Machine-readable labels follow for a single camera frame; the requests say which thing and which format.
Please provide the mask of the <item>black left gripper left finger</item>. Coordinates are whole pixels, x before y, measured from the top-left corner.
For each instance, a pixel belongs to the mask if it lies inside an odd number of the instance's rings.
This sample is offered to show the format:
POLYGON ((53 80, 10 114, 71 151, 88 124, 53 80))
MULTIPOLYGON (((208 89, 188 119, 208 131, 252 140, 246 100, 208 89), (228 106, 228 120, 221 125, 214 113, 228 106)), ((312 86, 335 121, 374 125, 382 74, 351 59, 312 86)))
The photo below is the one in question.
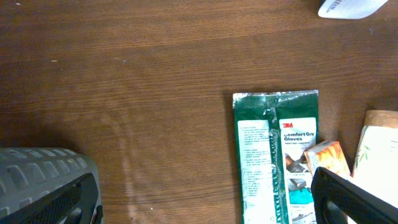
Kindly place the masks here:
POLYGON ((86 173, 50 194, 1 218, 3 224, 103 223, 103 206, 98 201, 95 177, 86 173))

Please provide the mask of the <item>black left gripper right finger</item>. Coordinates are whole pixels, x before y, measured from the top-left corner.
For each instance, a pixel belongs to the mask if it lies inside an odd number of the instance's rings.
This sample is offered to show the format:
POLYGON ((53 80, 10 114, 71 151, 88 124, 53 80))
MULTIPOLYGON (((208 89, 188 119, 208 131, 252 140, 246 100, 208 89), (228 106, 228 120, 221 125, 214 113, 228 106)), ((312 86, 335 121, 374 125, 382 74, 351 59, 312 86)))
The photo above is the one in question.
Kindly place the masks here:
POLYGON ((397 208, 324 167, 316 169, 311 191, 318 224, 397 224, 397 208))

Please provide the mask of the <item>white cream tube gold cap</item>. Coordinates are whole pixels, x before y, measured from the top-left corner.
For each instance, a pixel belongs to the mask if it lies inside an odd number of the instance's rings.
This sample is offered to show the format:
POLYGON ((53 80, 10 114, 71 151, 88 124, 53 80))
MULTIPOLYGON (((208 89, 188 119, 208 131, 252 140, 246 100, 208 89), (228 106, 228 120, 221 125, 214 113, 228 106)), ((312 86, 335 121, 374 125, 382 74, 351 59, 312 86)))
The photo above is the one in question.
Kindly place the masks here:
POLYGON ((397 206, 397 112, 366 112, 352 171, 353 182, 397 206))

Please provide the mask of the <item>small orange box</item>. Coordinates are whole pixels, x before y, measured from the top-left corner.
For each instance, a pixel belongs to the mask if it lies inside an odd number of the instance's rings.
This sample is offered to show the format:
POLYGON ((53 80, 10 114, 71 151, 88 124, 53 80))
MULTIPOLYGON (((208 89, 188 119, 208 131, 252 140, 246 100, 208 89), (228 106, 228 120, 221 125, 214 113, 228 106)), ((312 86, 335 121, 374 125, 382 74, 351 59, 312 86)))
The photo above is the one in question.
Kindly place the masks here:
POLYGON ((312 176, 318 167, 324 167, 341 177, 349 177, 351 172, 338 141, 323 141, 304 152, 312 176))

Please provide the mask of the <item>green 3M gloves packet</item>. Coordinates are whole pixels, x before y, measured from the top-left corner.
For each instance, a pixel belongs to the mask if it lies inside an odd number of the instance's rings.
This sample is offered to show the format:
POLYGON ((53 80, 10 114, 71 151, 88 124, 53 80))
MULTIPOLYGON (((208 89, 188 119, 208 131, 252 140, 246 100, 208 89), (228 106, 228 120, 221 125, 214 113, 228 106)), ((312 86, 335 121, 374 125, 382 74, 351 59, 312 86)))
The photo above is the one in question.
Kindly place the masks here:
POLYGON ((318 143, 318 90, 235 93, 242 223, 315 223, 304 151, 318 143))

